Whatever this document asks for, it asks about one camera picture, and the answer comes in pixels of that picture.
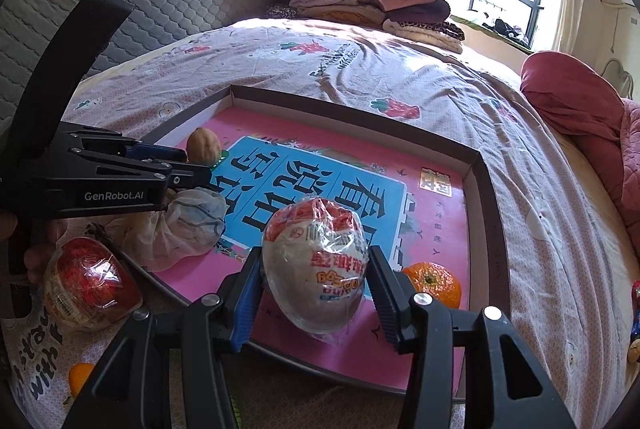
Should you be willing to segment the pink strawberry print bedsheet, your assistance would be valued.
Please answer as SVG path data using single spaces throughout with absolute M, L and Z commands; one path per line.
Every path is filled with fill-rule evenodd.
M 597 172 L 544 123 L 514 71 L 361 27 L 251 19 L 86 79 L 65 117 L 142 137 L 231 85 L 365 111 L 395 101 L 396 124 L 480 152 L 504 230 L 513 324 L 576 425 L 605 425 L 637 375 L 627 345 L 639 264 Z

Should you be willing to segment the brown cardboard box tray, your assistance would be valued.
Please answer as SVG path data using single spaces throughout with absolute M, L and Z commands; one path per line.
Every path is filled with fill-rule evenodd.
M 145 136 L 181 148 L 204 127 L 224 154 L 214 189 L 226 230 L 206 255 L 153 274 L 191 302 L 266 246 L 300 328 L 262 299 L 253 345 L 324 377 L 405 390 L 408 357 L 386 340 L 362 255 L 376 247 L 395 271 L 436 262 L 461 286 L 461 308 L 510 307 L 506 244 L 482 155 L 460 143 L 355 108 L 232 86 L 166 119 Z

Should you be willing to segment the cream drawstring cloth pouch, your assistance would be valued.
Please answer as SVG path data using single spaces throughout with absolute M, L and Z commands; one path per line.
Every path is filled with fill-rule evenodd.
M 169 191 L 163 210 L 114 218 L 105 232 L 137 265 L 160 272 L 213 249 L 224 234 L 227 208 L 224 197 L 210 189 Z

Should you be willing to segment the small colourful doll toy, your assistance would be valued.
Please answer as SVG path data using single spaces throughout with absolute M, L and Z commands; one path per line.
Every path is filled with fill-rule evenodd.
M 638 363 L 640 360 L 640 282 L 634 282 L 631 288 L 631 302 L 634 308 L 627 360 L 629 363 Z

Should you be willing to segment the orange tangerine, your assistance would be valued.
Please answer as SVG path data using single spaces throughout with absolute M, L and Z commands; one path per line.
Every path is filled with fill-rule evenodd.
M 72 397 L 78 397 L 93 370 L 94 365 L 85 362 L 77 363 L 70 368 L 67 379 Z
M 459 309 L 462 287 L 458 279 L 442 265 L 435 262 L 418 262 L 405 267 L 417 293 L 428 293 L 450 309 Z

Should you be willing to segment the red pink quilted blanket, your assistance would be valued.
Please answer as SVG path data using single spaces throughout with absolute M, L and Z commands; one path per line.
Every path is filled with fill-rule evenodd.
M 632 245 L 639 245 L 639 104 L 623 99 L 587 64 L 558 51 L 529 56 L 521 91 L 538 114 L 570 138 L 610 195 Z

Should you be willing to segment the brown walnut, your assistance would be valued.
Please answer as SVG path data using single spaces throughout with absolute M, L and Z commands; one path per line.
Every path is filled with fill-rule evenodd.
M 196 128 L 186 140 L 186 155 L 191 163 L 213 167 L 220 160 L 221 152 L 217 134 L 207 128 Z

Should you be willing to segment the pink children's book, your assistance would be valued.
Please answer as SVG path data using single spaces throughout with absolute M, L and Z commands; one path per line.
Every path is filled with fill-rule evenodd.
M 357 212 L 364 237 L 394 269 L 434 261 L 461 284 L 469 281 L 468 220 L 463 176 L 423 156 L 243 108 L 202 113 L 164 137 L 183 146 L 198 127 L 217 134 L 224 158 L 213 185 L 227 200 L 226 230 L 217 247 L 157 273 L 183 299 L 198 299 L 239 270 L 262 240 L 269 218 L 308 194 Z M 407 386 L 410 360 L 386 341 L 370 298 L 352 322 L 326 339 L 305 334 L 265 298 L 252 339 L 258 348 L 324 376 L 390 391 Z

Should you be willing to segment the red packaged egg snack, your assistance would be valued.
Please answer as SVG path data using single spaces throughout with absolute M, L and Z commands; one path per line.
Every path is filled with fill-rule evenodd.
M 127 268 L 102 243 L 77 236 L 56 249 L 43 278 L 43 303 L 74 331 L 101 331 L 142 305 Z

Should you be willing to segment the white packaged egg snack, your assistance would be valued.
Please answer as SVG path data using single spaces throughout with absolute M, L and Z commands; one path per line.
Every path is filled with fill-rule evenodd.
M 348 326 L 360 306 L 368 262 L 359 215 L 320 196 L 279 209 L 262 235 L 273 299 L 290 322 L 314 336 Z

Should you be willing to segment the orange tangerine in box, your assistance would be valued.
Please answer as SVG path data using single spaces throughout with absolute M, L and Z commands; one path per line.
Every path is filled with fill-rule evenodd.
M 435 262 L 418 262 L 405 267 L 417 293 L 428 293 L 450 309 L 459 309 L 462 287 L 458 279 L 442 265 Z

